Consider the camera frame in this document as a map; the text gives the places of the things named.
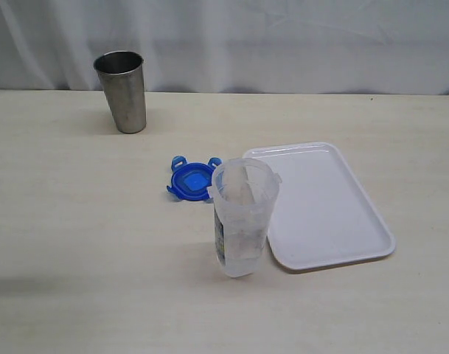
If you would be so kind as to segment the blue plastic container lid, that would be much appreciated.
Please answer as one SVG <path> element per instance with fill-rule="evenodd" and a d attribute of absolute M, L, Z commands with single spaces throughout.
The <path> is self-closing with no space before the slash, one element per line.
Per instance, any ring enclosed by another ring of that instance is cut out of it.
<path fill-rule="evenodd" d="M 207 188 L 212 184 L 212 174 L 222 163 L 218 157 L 212 157 L 206 164 L 189 163 L 184 156 L 175 156 L 171 161 L 172 176 L 167 191 L 179 200 L 207 201 Z"/>

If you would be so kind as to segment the stainless steel cup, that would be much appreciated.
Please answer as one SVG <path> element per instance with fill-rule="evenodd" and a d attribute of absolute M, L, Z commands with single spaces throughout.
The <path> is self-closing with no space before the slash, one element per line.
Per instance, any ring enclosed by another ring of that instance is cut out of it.
<path fill-rule="evenodd" d="M 147 125 L 144 59 L 131 51 L 114 51 L 94 61 L 116 128 L 121 133 L 143 131 Z"/>

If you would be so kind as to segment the clear plastic container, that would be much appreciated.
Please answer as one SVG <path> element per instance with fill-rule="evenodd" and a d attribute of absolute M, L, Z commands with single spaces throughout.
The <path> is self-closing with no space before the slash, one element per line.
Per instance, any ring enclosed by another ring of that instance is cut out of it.
<path fill-rule="evenodd" d="M 230 159 L 215 168 L 208 194 L 214 205 L 215 251 L 228 277 L 257 270 L 281 182 L 257 159 Z"/>

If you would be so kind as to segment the white plastic tray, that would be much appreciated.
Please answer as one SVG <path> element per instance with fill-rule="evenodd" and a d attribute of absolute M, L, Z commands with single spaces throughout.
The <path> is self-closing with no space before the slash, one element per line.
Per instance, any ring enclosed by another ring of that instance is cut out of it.
<path fill-rule="evenodd" d="M 393 253 L 394 235 L 339 149 L 306 142 L 246 151 L 282 179 L 268 230 L 275 261 L 309 271 L 378 260 Z"/>

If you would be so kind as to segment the white backdrop curtain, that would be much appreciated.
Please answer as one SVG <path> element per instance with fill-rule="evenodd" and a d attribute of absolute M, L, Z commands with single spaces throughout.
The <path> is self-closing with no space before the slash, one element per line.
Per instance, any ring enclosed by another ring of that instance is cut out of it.
<path fill-rule="evenodd" d="M 0 1 L 0 89 L 449 95 L 449 1 Z"/>

